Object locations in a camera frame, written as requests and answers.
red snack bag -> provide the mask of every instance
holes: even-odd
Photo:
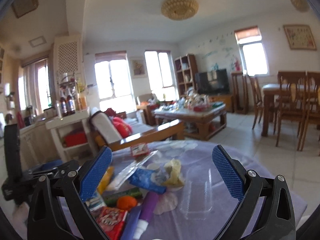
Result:
[[[118,208],[102,207],[100,215],[96,217],[96,222],[110,240],[118,240],[124,227],[127,213],[127,211]]]

ceiling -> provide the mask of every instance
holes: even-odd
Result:
[[[66,0],[38,1],[36,10],[18,19],[10,7],[0,21],[0,41],[15,58],[24,59],[49,50],[56,35],[68,33]],[[28,41],[42,35],[47,43],[32,48]]]
[[[87,0],[88,43],[148,40],[178,42],[211,26],[248,15],[291,8],[290,0],[197,0],[199,11],[185,21],[161,15],[164,0]]]
[[[9,8],[0,21],[0,41],[7,52],[24,59],[48,50],[57,35],[80,32],[86,44],[108,41],[176,43],[209,27],[249,15],[291,9],[290,0],[197,0],[198,13],[185,21],[161,14],[164,0],[39,0],[39,6],[17,19]],[[29,40],[47,43],[32,48]]]

red pillow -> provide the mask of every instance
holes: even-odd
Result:
[[[118,116],[115,116],[115,117],[113,118],[113,121],[124,123],[123,119],[121,119],[121,118],[118,117]]]
[[[130,130],[127,128],[127,126],[124,123],[113,122],[113,125],[118,130],[122,138],[126,138],[129,136]]]
[[[129,135],[132,135],[132,127],[129,124],[127,124],[123,119],[116,116],[113,118],[113,122],[123,123],[129,129],[129,131],[130,131]]]

purple tube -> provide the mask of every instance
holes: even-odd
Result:
[[[152,191],[149,191],[144,198],[137,228],[133,236],[134,240],[140,239],[143,232],[146,231],[149,221],[153,217],[153,211],[155,210],[158,199],[159,195]]]

blue gripper pad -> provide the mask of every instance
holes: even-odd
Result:
[[[95,159],[94,164],[80,183],[80,198],[85,202],[92,197],[97,186],[99,185],[103,175],[112,161],[112,151],[109,147],[105,147],[100,156]]]
[[[236,172],[224,152],[216,146],[212,150],[212,161],[226,184],[232,197],[240,201],[244,198],[244,181]]]

